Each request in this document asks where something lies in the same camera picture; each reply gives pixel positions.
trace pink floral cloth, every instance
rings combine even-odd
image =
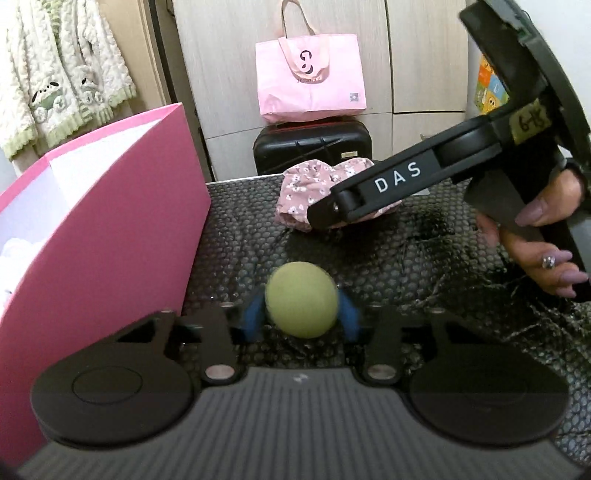
[[[310,232],[312,227],[307,219],[308,205],[326,197],[331,187],[337,183],[372,166],[374,163],[368,158],[351,158],[336,167],[331,167],[320,160],[310,160],[289,168],[284,173],[285,178],[275,209],[275,221],[302,232]],[[359,221],[379,217],[392,211],[400,203],[382,208]]]

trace screw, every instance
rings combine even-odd
[[[205,369],[205,374],[211,380],[229,380],[236,371],[230,365],[212,365]]]
[[[368,375],[373,380],[392,380],[398,372],[391,365],[372,365],[368,368]]]

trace table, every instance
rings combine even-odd
[[[370,222],[302,233],[274,222],[282,176],[213,183],[212,208],[183,314],[208,303],[245,301],[290,261],[324,268],[357,299],[417,311],[443,307],[528,352],[567,380],[571,406],[557,445],[591,465],[591,306],[544,294],[501,249],[478,241],[465,183],[444,182]],[[420,352],[404,346],[409,371]],[[343,366],[355,356],[334,332],[299,341],[267,326],[239,348],[242,362],[276,368]]]

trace pink tote bag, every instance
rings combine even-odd
[[[300,7],[310,35],[287,38],[285,6]],[[267,121],[310,122],[357,115],[366,108],[357,35],[319,35],[299,0],[281,1],[283,36],[256,44],[261,115]]]

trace hand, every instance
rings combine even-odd
[[[581,180],[571,170],[564,170],[538,197],[526,205],[515,219],[519,226],[551,225],[571,216],[584,196]],[[561,251],[555,245],[543,242],[527,242],[482,213],[476,215],[476,223],[482,238],[494,247],[501,243],[513,258],[546,293],[565,298],[575,298],[573,285],[589,281],[589,276],[579,271],[572,252]],[[556,258],[556,267],[542,267],[544,257]]]

